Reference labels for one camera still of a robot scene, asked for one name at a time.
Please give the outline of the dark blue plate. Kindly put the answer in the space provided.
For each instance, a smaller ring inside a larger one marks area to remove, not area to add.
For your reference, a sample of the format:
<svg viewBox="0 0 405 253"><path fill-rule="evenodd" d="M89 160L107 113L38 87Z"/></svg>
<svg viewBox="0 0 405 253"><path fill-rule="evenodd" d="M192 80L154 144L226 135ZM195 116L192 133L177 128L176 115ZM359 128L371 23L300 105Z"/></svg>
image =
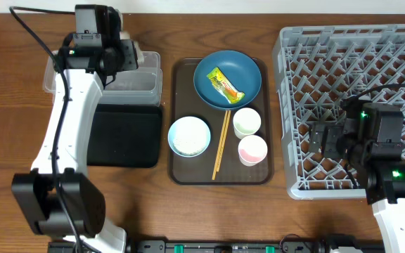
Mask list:
<svg viewBox="0 0 405 253"><path fill-rule="evenodd" d="M231 104L212 85L207 75L218 67L232 85L245 96ZM262 87L262 74L251 57L238 51L217 51L203 58L197 65L193 83L199 97L213 108L236 110L251 103Z"/></svg>

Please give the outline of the white cup green inside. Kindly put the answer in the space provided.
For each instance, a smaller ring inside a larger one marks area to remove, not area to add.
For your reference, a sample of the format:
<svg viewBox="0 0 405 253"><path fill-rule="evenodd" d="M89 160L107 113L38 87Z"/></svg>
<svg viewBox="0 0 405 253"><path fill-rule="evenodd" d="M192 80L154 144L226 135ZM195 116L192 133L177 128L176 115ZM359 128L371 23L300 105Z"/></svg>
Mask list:
<svg viewBox="0 0 405 253"><path fill-rule="evenodd" d="M252 108L241 108L233 116L234 134L239 139L255 134L261 124L259 113Z"/></svg>

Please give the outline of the yellow snack wrapper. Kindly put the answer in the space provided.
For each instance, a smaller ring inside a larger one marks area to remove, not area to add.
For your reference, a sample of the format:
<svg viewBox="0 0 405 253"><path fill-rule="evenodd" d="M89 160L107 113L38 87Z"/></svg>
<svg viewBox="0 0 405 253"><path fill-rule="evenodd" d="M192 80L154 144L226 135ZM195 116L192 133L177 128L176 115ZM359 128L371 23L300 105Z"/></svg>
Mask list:
<svg viewBox="0 0 405 253"><path fill-rule="evenodd" d="M229 104L240 102L245 94L239 91L224 75L224 73L215 67L207 78L211 81L212 86L228 101Z"/></svg>

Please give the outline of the white cup pink inside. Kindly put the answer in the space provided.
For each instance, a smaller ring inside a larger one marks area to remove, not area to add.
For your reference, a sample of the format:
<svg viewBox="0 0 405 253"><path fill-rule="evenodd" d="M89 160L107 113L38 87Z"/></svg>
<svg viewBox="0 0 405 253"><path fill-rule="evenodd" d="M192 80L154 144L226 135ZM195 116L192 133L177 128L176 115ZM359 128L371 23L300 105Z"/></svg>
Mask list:
<svg viewBox="0 0 405 253"><path fill-rule="evenodd" d="M260 163L268 153L266 141L257 135L249 135L240 140L238 155L240 162L247 167Z"/></svg>

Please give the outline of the light blue bowl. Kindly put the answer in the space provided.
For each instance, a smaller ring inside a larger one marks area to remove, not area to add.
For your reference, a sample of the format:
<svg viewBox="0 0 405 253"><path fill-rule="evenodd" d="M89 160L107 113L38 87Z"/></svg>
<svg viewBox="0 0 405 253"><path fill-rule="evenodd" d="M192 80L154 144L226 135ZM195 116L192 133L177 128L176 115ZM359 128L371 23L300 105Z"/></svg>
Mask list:
<svg viewBox="0 0 405 253"><path fill-rule="evenodd" d="M167 140L172 151L182 157L196 157L210 144L208 125L199 117L186 116L177 119L169 128Z"/></svg>

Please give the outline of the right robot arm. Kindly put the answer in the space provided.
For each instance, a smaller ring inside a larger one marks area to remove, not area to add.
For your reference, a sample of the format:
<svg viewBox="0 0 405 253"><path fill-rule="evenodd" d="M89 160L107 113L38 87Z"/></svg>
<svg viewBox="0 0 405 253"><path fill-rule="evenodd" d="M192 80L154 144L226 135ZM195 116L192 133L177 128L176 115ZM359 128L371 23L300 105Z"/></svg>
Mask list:
<svg viewBox="0 0 405 253"><path fill-rule="evenodd" d="M405 160L401 140L404 115L394 105L356 100L343 104L340 123L309 128L309 150L342 159L352 167L352 185L362 187L378 222L384 250L405 252Z"/></svg>

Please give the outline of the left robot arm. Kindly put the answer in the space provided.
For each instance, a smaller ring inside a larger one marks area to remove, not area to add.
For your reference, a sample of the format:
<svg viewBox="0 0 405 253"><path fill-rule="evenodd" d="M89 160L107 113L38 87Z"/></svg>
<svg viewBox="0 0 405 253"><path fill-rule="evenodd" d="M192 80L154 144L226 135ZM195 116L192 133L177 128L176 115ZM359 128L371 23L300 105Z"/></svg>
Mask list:
<svg viewBox="0 0 405 253"><path fill-rule="evenodd" d="M83 252L128 252L127 232L105 214L105 198L87 176L87 150L104 88L139 66L131 39L66 39L49 58L56 90L46 135L30 172L15 174L12 194L32 232Z"/></svg>

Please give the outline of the white tissue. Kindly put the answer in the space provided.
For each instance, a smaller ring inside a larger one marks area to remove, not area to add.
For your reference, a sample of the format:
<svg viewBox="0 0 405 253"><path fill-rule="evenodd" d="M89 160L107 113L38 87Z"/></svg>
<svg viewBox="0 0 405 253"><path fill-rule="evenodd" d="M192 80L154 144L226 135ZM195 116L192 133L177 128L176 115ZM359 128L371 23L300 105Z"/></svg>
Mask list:
<svg viewBox="0 0 405 253"><path fill-rule="evenodd" d="M134 43L134 48L136 51L136 55L137 55L137 63L139 65L144 63L144 55L143 55L143 51L140 49L139 43L137 41L134 41L130 34L126 31L122 31L120 32L120 39L131 39L132 42Z"/></svg>

